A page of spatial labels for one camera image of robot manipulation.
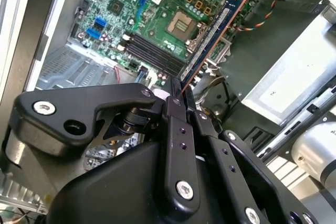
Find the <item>blue sata port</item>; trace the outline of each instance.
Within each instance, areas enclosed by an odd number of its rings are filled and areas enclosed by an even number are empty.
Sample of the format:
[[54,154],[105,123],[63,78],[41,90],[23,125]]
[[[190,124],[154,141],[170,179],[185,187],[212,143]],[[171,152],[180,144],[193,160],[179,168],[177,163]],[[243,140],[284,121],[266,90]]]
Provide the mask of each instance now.
[[107,25],[107,21],[101,17],[96,17],[94,23],[102,28],[105,28]]
[[93,28],[88,28],[86,32],[88,35],[90,35],[92,38],[95,38],[95,39],[99,39],[101,35],[100,32],[94,30]]

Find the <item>motherboard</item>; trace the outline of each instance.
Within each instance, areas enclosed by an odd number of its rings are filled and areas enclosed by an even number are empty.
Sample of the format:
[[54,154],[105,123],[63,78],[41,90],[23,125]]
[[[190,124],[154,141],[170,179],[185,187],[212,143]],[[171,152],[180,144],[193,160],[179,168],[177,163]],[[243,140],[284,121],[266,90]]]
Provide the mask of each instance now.
[[[83,0],[70,36],[123,67],[151,68],[159,86],[190,61],[226,0]],[[213,49],[227,48],[257,0],[247,0]]]

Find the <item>red wire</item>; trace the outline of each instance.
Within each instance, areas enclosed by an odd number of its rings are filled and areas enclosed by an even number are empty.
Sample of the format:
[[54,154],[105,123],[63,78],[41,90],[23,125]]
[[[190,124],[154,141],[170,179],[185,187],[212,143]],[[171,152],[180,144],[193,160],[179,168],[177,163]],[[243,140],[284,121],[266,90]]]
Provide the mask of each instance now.
[[114,67],[115,75],[117,76],[117,83],[120,84],[120,73],[119,69],[115,66]]

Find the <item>silver screw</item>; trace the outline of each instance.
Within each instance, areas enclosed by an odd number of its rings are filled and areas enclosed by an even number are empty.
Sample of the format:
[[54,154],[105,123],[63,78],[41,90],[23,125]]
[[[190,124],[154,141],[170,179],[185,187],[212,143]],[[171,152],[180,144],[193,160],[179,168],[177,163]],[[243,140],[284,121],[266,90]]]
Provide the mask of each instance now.
[[174,98],[174,99],[173,99],[173,102],[174,102],[176,105],[181,106],[181,103],[180,103],[180,101],[179,101],[178,99]]
[[207,117],[205,114],[203,114],[203,113],[200,113],[200,116],[201,116],[201,118],[204,119],[204,120],[208,119],[208,117]]
[[306,214],[303,214],[304,219],[308,224],[314,224],[313,220]]
[[52,115],[55,113],[56,108],[50,102],[39,101],[35,102],[33,105],[33,109],[36,113],[40,115]]
[[194,191],[186,181],[177,182],[176,190],[178,194],[184,199],[191,200],[194,197]]
[[247,218],[250,220],[253,224],[260,224],[260,219],[257,213],[250,207],[245,209],[245,214]]
[[233,141],[236,140],[236,137],[232,133],[228,133],[227,136],[229,137],[229,139],[231,139]]
[[148,90],[141,90],[141,93],[147,97],[150,97],[151,94],[148,92]]

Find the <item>blue ram stick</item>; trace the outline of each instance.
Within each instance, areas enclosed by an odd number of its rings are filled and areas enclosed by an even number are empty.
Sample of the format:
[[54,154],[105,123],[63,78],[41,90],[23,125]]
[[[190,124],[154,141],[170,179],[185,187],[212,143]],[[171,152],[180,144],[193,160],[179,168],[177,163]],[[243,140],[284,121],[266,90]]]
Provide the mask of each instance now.
[[218,44],[226,29],[230,26],[245,2],[246,0],[227,0],[220,9],[219,13],[208,27],[201,42],[191,55],[191,61],[180,74],[182,92],[184,92],[192,82],[205,60],[211,55],[213,49]]

